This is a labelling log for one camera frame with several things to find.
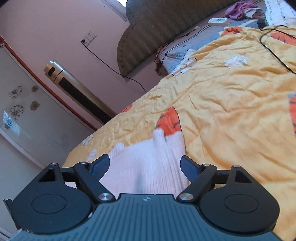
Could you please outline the white patterned bed sheet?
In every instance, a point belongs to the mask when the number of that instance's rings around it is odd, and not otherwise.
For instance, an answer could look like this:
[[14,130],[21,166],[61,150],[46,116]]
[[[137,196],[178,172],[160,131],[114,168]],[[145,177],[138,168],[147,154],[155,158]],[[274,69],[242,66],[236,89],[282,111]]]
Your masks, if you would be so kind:
[[265,0],[265,18],[269,26],[295,25],[295,10],[282,0]]

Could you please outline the gold tower air conditioner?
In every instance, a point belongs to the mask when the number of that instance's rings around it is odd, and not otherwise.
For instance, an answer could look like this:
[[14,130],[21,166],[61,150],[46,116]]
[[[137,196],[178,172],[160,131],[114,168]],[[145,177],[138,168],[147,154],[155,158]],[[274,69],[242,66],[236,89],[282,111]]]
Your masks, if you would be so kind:
[[77,80],[57,61],[51,60],[44,68],[45,75],[67,96],[91,114],[101,124],[108,123],[116,113]]

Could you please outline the yellow carrot print quilt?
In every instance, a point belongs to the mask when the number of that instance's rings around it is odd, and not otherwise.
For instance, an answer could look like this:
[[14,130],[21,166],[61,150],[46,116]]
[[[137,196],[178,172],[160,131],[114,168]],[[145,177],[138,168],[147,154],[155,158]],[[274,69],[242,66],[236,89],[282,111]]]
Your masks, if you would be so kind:
[[152,136],[174,107],[187,155],[218,168],[243,166],[280,205],[274,229],[295,239],[295,27],[226,29],[193,54],[185,73],[168,75],[130,108],[79,144],[65,166],[93,160],[117,142]]

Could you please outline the white remote control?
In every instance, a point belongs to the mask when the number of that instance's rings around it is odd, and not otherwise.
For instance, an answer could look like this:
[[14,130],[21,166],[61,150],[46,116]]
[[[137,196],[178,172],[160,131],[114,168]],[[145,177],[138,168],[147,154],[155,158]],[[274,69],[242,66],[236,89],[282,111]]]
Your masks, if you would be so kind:
[[229,18],[211,18],[208,20],[208,24],[211,26],[227,26],[230,22]]

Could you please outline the white wall power socket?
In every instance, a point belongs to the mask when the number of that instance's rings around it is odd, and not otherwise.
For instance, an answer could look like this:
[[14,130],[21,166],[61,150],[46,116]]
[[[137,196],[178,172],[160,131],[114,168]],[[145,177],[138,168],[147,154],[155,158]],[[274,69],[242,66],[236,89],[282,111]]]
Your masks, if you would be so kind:
[[84,45],[85,47],[87,47],[93,40],[94,38],[97,36],[97,34],[95,34],[92,31],[89,31],[81,40],[82,45]]

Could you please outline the pink knitted sweater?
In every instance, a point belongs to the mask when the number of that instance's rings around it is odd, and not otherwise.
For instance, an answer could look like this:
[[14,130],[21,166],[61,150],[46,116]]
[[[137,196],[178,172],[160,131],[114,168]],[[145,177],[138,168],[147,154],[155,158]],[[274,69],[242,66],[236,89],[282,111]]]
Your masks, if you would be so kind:
[[177,196],[189,185],[180,166],[185,153],[181,131],[167,136],[157,128],[149,140],[128,147],[117,143],[108,154],[110,166],[100,183],[115,197],[121,193]]

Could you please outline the frosted glass sliding door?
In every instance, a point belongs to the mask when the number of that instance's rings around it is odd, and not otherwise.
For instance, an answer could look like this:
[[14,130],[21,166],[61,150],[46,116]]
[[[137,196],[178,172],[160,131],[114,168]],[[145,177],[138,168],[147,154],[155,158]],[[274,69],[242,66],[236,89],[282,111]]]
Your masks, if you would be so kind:
[[93,129],[61,104],[1,40],[1,135],[37,166],[63,165]]

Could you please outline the grey plaid pillow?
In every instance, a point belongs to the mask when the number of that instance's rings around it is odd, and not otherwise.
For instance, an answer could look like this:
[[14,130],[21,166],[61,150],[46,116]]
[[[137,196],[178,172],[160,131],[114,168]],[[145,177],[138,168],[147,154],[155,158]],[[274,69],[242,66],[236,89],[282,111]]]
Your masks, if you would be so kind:
[[164,44],[157,50],[156,73],[165,77],[170,74],[184,59],[186,54],[195,52],[220,37],[224,26],[196,26],[189,32]]

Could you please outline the olive cloud-shaped headboard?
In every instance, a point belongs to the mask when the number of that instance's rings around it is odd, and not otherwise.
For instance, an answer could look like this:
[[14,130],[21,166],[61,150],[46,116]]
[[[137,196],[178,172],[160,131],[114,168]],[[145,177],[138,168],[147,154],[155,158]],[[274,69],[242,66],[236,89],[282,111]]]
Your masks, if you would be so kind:
[[233,3],[232,0],[127,1],[129,26],[117,46],[121,75],[128,75],[161,45]]

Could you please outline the purple crumpled cloth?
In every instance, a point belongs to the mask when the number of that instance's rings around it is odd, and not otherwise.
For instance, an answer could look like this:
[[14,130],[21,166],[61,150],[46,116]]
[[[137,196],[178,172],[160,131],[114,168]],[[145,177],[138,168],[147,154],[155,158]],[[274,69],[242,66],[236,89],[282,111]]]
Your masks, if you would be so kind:
[[231,20],[264,19],[265,13],[253,1],[238,1],[225,11],[226,18]]

